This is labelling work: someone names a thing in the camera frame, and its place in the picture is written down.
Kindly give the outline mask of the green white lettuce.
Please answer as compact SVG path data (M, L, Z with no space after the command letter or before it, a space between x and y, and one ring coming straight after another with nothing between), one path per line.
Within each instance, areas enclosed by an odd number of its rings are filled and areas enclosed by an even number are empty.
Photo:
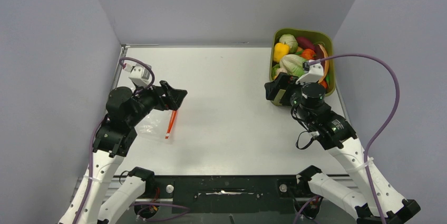
M303 64L305 62L308 62L308 60L299 55L288 54L280 60L279 65L281 68L284 68L289 75L301 77L305 74L303 69Z

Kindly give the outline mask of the clear orange zip top bag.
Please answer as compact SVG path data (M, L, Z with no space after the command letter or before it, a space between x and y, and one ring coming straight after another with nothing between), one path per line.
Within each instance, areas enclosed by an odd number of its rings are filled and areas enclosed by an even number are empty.
M173 131L177 115L178 111L153 110L135 129L144 138L167 140Z

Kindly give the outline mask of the red orange fruit slice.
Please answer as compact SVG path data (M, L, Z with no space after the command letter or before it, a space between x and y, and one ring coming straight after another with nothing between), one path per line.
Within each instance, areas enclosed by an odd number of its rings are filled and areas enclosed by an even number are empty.
M325 59L328 57L326 48L323 45L315 44L314 47L315 47L315 53L316 53L315 60ZM325 77L327 76L328 71L329 71L329 63L328 62L323 61L320 64L323 67L324 73L323 73L323 76L318 80L319 83L321 83L322 81L325 80Z

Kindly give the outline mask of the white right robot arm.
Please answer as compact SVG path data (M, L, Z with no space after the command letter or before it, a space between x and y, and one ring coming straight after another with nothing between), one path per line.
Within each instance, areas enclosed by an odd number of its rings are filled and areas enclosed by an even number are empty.
M355 130L325 100L325 88L319 83L302 84L285 73L264 85L266 99L289 106L291 115L310 134L309 147L318 142L334 157L353 180L354 191L314 165L297 175L297 191L304 196L316 194L347 212L356 223L406 223L421 207L406 199L385 179L366 157Z

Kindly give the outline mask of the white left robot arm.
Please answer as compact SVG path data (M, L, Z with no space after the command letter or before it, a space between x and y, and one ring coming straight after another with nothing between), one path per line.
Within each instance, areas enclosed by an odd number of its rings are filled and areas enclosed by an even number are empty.
M135 91L126 86L110 91L106 115L90 139L88 167L60 223L114 223L144 193L153 173L134 168L130 181L111 197L115 202L103 200L138 135L135 127L152 110L178 110L187 94L186 90L171 87L167 81L160 81L159 86L138 87Z

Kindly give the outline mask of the yellow bell pepper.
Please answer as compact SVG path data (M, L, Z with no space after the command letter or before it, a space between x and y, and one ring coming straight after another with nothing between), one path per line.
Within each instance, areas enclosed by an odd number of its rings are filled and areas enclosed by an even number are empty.
M273 49L272 61L279 63L280 60L287 54L289 54L290 47L284 43L277 43Z

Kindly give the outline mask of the orange tangerine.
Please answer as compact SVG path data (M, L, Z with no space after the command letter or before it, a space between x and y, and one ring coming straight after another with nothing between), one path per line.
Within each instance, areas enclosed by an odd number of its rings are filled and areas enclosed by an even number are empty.
M300 56L306 60L313 60L316 56L316 53L314 50L308 48L303 50Z

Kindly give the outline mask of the pale green cabbage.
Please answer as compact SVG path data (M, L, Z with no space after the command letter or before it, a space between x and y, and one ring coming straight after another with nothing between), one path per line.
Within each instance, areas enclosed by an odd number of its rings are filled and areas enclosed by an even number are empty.
M284 34L279 38L279 42L289 46L289 52L294 54L298 49L298 42L291 34Z

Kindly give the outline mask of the purple sweet potato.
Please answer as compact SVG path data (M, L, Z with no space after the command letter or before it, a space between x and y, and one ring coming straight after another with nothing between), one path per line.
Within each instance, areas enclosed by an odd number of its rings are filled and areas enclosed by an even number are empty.
M298 37L296 37L296 41L298 43L298 46L301 47L304 50L306 50L306 49L310 49L310 50L313 50L313 51L315 50L315 46L312 43L312 41L310 41L306 37L298 36Z

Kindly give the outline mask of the olive green plastic bin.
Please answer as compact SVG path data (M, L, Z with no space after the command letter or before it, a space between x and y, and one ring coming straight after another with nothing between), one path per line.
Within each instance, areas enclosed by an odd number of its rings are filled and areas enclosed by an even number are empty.
M319 44L325 48L325 51L328 56L333 55L333 44L331 38L325 33L319 31L311 31L311 30L301 30L296 28L282 28L276 31L274 34L271 56L270 56L270 71L269 71L269 82L273 81L275 76L277 75L277 70L279 69L279 63L273 61L274 57L274 47L277 43L279 43L279 39L282 35L291 34L293 37L305 37L310 40L314 45ZM334 64L331 62L325 62L325 70L327 73L323 77L323 80L326 82L326 96L331 95L336 89L335 83L335 73L334 73Z

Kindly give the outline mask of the black mounting base plate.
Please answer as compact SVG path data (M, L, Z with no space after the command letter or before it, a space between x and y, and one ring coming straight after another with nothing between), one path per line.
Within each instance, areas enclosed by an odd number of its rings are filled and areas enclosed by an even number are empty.
M191 213L290 214L313 196L298 185L295 175L162 176L140 199L159 199L190 209Z

